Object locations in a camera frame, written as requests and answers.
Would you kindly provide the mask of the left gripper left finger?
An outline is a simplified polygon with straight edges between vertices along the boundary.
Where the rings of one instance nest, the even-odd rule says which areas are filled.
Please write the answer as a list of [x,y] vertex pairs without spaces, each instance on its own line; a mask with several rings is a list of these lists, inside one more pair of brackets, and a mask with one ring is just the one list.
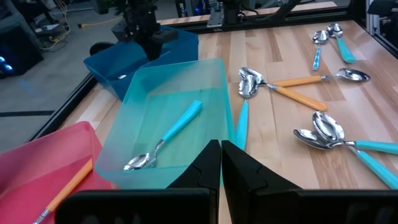
[[166,189],[81,191],[56,209],[55,224],[217,224],[220,172],[213,139]]

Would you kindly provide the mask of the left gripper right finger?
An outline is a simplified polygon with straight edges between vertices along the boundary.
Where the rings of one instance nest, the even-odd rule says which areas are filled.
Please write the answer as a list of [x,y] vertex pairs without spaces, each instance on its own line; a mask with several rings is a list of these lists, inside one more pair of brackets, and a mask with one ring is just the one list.
[[232,224],[398,224],[398,190],[302,189],[223,141]]

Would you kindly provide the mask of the teal translucent plastic bin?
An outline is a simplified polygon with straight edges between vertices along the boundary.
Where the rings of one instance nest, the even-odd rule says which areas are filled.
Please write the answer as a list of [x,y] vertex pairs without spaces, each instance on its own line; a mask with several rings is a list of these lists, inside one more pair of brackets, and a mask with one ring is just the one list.
[[[156,166],[124,172],[133,157],[154,149],[195,100],[202,109],[159,149]],[[132,78],[95,171],[120,189],[164,189],[212,139],[235,139],[223,60],[142,68]]]

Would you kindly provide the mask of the teal-handled metal spoon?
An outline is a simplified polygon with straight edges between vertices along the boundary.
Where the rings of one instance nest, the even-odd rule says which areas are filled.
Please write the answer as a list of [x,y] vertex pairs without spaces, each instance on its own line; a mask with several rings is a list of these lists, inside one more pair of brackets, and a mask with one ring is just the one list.
[[236,126],[235,143],[242,150],[245,150],[248,135],[249,99],[256,94],[256,90],[257,81],[253,75],[244,77],[239,83],[238,93],[243,98],[243,104]]
[[355,63],[356,57],[351,53],[343,40],[343,30],[338,23],[328,24],[326,27],[329,36],[335,38],[340,51],[341,58],[346,63]]
[[322,150],[329,150],[336,146],[344,145],[348,147],[355,147],[360,149],[369,149],[373,151],[381,151],[390,154],[398,155],[398,144],[391,142],[376,142],[376,141],[345,141],[345,140],[329,140],[323,138],[320,134],[307,130],[307,129],[295,129],[293,134],[305,144],[309,146],[319,148]]
[[133,157],[124,167],[123,171],[132,171],[139,169],[148,169],[156,166],[157,153],[166,142],[169,142],[181,129],[183,129],[202,109],[203,103],[195,100],[187,110],[174,122],[167,132],[157,142],[151,152],[139,154]]
[[[324,112],[316,111],[312,115],[313,125],[317,132],[325,139],[345,140],[345,133],[340,124]],[[375,160],[360,148],[348,147],[360,161],[374,172],[390,189],[398,189],[398,176],[386,166]]]

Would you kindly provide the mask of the orange-handled metal spoon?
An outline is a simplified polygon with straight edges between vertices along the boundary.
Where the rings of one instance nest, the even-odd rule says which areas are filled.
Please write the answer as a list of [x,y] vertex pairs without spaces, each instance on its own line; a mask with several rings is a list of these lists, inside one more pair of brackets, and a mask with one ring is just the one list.
[[40,224],[50,213],[54,212],[60,203],[80,184],[80,182],[92,171],[93,160],[89,159],[87,163],[72,177],[72,179],[59,191],[54,199],[46,206],[33,224]]
[[287,87],[287,86],[297,86],[304,85],[309,83],[317,83],[322,82],[324,80],[329,80],[331,78],[345,78],[347,80],[355,81],[355,82],[367,82],[371,79],[369,75],[366,73],[355,70],[352,68],[341,68],[334,75],[319,75],[319,76],[311,76],[311,77],[303,77],[303,78],[294,78],[289,80],[277,80],[274,81],[274,84]]
[[318,100],[301,95],[300,93],[289,90],[282,86],[265,82],[262,74],[249,67],[241,67],[239,69],[239,75],[241,77],[241,82],[239,83],[239,94],[244,98],[250,98],[251,96],[255,95],[259,86],[266,86],[271,90],[280,93],[281,95],[291,98],[317,111],[326,111],[328,109],[326,104]]

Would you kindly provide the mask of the pink translucent plastic bin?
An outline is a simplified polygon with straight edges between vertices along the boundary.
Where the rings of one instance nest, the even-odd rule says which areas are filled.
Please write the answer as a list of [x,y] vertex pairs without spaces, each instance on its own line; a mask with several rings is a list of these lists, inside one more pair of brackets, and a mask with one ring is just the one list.
[[87,121],[0,153],[0,224],[33,224],[102,145]]

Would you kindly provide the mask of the dark blue plastic bin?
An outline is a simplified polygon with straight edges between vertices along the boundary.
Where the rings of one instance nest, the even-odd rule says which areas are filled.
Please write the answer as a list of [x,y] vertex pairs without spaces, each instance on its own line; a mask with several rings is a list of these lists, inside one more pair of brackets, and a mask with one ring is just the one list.
[[[161,29],[174,29],[161,26]],[[144,50],[135,42],[119,42],[84,60],[84,64],[97,82],[119,100],[123,100],[136,70],[198,60],[198,35],[178,31],[178,39],[163,45],[160,57],[149,61]],[[118,76],[127,75],[119,80]]]

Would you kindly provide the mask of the black curved clamp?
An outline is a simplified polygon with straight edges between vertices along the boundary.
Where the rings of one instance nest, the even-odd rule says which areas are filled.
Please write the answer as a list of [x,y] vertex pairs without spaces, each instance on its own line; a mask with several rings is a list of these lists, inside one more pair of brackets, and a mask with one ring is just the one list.
[[112,42],[97,42],[90,47],[89,53],[90,53],[90,55],[94,55],[94,54],[97,54],[98,52],[106,50],[114,45],[115,45],[115,43],[112,43]]

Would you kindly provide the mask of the grey metal mounting plate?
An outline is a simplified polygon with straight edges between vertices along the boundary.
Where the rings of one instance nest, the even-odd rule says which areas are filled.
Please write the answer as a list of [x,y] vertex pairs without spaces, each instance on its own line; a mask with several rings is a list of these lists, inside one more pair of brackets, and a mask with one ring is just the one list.
[[211,11],[206,27],[213,31],[221,31],[224,21],[223,3],[220,0],[212,0],[209,3]]

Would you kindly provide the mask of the black computer tower blue lights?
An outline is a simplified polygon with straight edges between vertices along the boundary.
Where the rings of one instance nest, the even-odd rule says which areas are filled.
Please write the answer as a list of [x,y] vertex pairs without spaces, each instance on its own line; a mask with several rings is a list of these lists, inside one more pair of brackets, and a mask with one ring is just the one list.
[[23,75],[43,59],[20,27],[0,32],[0,79]]

